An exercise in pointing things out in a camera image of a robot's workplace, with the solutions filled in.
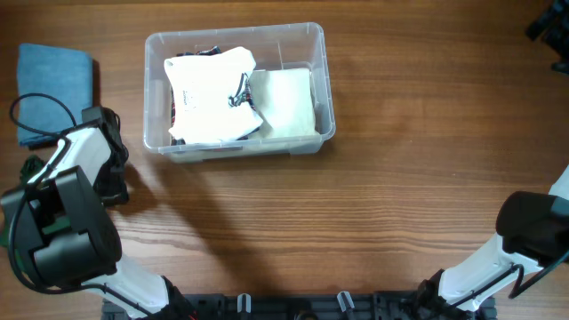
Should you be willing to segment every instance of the storage box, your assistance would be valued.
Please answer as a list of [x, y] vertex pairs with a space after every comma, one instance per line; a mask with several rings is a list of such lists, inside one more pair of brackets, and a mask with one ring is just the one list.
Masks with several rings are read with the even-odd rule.
[[[178, 53], [208, 50], [215, 45], [222, 52], [238, 46], [250, 50], [257, 62], [255, 70], [309, 68], [316, 130], [320, 134], [172, 146], [168, 132], [172, 126], [171, 89], [164, 72], [164, 59]], [[168, 156], [174, 162], [275, 153], [314, 154], [335, 131], [324, 31], [316, 23], [163, 32], [146, 40], [144, 145], [152, 153]]]

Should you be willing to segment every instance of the wooden surface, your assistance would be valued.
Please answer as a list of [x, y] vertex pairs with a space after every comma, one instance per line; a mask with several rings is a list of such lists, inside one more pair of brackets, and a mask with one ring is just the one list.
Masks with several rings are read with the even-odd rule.
[[[111, 212], [124, 252], [183, 292], [412, 290], [484, 243], [511, 192], [547, 192], [569, 164], [569, 78], [523, 34], [547, 2], [142, 2], [0, 7], [0, 190], [29, 155], [7, 116], [18, 44], [89, 52], [131, 153], [131, 202]], [[303, 21], [324, 28], [337, 120], [319, 153], [183, 165], [144, 148], [147, 36]], [[506, 295], [500, 319], [566, 319], [569, 268]], [[100, 298], [24, 289], [3, 251], [0, 310], [97, 319]]]

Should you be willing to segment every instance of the folded clothing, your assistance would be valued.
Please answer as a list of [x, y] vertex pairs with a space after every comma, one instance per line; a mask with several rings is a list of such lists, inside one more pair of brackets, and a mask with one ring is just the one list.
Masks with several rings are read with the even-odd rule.
[[[78, 124], [81, 110], [92, 107], [92, 58], [85, 52], [40, 44], [21, 44], [18, 59], [18, 94], [44, 93], [63, 102]], [[56, 102], [30, 97], [20, 102], [21, 123], [47, 132], [60, 132], [72, 124]], [[54, 140], [18, 128], [22, 147]]]
[[251, 52], [200, 53], [164, 61], [175, 101], [170, 134], [190, 144], [233, 141], [255, 131], [263, 120], [246, 98], [255, 68]]
[[296, 68], [255, 71], [249, 81], [257, 112], [264, 119], [249, 139], [288, 138], [318, 135], [310, 70]]

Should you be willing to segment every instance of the blue towel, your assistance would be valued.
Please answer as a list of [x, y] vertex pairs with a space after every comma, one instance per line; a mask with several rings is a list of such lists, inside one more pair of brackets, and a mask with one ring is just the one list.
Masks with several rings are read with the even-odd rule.
[[[18, 93], [45, 93], [63, 102], [81, 124], [81, 110], [92, 107], [92, 58], [85, 52], [39, 44], [21, 44], [18, 60]], [[20, 102], [21, 123], [47, 132], [73, 125], [56, 102], [30, 97]], [[18, 128], [18, 142], [30, 147], [53, 140]]]

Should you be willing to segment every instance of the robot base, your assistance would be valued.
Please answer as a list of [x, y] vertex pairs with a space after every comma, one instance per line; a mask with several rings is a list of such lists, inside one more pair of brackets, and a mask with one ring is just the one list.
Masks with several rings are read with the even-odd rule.
[[[376, 292], [374, 294], [352, 295], [353, 314], [341, 311], [336, 295], [306, 295], [289, 297], [251, 297], [252, 320], [294, 320], [302, 310], [310, 310], [318, 320], [422, 320], [430, 317], [427, 310], [419, 310], [420, 317], [413, 316], [409, 299], [415, 292]], [[185, 295], [197, 309], [199, 320], [240, 320], [237, 313], [237, 297], [222, 294]], [[476, 312], [467, 312], [464, 320], [496, 320], [494, 298], [485, 300]], [[124, 310], [104, 300], [101, 320], [127, 320]], [[431, 320], [451, 320], [438, 316]]]

